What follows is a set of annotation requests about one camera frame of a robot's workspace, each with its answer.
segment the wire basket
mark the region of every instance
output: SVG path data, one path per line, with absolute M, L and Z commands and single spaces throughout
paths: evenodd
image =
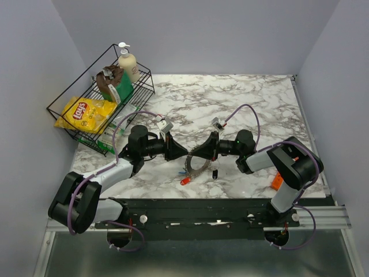
M 133 85 L 133 93 L 131 93 L 125 100 L 122 100 L 120 106 L 116 108 L 114 113 L 109 117 L 109 119 L 105 120 L 105 122 L 101 125 L 100 129 L 97 133 L 87 133 L 82 130 L 79 130 L 73 124 L 71 124 L 64 115 L 70 109 L 77 108 L 77 102 L 80 98 L 88 98 L 88 99 L 98 99 L 103 100 L 103 95 L 101 94 L 99 88 L 97 87 L 95 76 L 98 72 L 102 70 L 107 65 L 118 65 L 118 52 L 119 49 L 117 44 L 112 44 L 106 51 L 98 57 L 86 70 L 83 72 L 70 86 L 66 88 L 46 109 L 47 111 L 55 118 L 62 117 L 66 122 L 68 122 L 73 129 L 64 129 L 68 135 L 74 139 L 79 141 L 80 143 L 87 145 L 89 148 L 94 149 L 95 151 L 106 156 L 107 150 L 101 149 L 97 146 L 97 139 L 101 135 L 101 133 L 106 129 L 110 122 L 119 114 L 119 112 L 128 104 L 132 104 L 137 107 L 137 110 L 141 110 L 150 97 L 155 94 L 154 83 L 152 80 L 152 74 L 150 69 L 146 66 L 137 62 L 137 67 L 140 71 L 140 79 L 135 82 Z M 62 111 L 66 105 L 66 103 L 70 100 L 72 96 L 77 96 L 78 99 L 67 109 L 63 114 Z M 131 123 L 136 115 L 132 116 L 127 121 L 127 126 Z

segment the screw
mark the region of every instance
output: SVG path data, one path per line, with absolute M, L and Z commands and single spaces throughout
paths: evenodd
M 148 221 L 148 217 L 146 215 L 141 215 L 140 216 L 140 222 L 142 224 L 145 224 Z
M 292 220 L 295 221 L 295 222 L 300 220 L 300 217 L 299 217 L 298 214 L 293 214 L 291 217 L 292 217 Z

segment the pump bottle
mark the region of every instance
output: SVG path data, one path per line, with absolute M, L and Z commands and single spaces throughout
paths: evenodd
M 123 68 L 131 81 L 131 83 L 135 83 L 140 79 L 140 71 L 137 68 L 137 62 L 134 55 L 128 53 L 128 50 L 125 47 L 130 47 L 124 42 L 118 44 L 121 48 L 121 56 L 118 59 L 118 64 L 120 68 Z

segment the lay's chip bag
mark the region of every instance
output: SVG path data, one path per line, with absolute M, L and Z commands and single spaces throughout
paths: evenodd
M 62 112 L 62 114 L 65 113 L 65 120 L 59 117 L 54 126 L 102 134 L 104 128 L 101 130 L 100 128 L 113 114 L 117 103 L 107 100 L 81 98 L 77 101 L 77 99 L 78 97 L 72 97 Z

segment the marble countertop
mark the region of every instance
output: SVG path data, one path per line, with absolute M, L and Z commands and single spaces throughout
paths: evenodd
M 154 75 L 156 94 L 147 102 L 144 110 L 164 114 L 174 128 L 174 139 L 189 151 L 202 144 L 213 130 L 214 117 L 226 119 L 243 103 L 252 105 L 261 124 L 258 149 L 297 137 L 310 147 L 291 81 L 288 76 L 263 75 Z M 158 133 L 152 117 L 138 115 L 125 131 L 117 145 L 121 149 L 127 142 L 130 128 L 143 124 Z M 252 111 L 244 107 L 229 122 L 222 139 L 234 140 L 241 129 L 257 135 L 257 123 Z M 79 144 L 72 170 L 78 173 L 93 171 L 114 159 Z M 276 169 L 261 170 L 252 175 L 242 174 L 235 164 L 236 157 L 226 156 L 213 162 L 199 177 L 185 186 L 180 185 L 186 157 L 165 162 L 162 156 L 146 162 L 133 178 L 117 183 L 102 197 L 121 198 L 259 198 L 273 197 L 270 184 Z M 212 171 L 219 170 L 213 180 Z M 309 188 L 304 197 L 325 197 L 321 179 Z

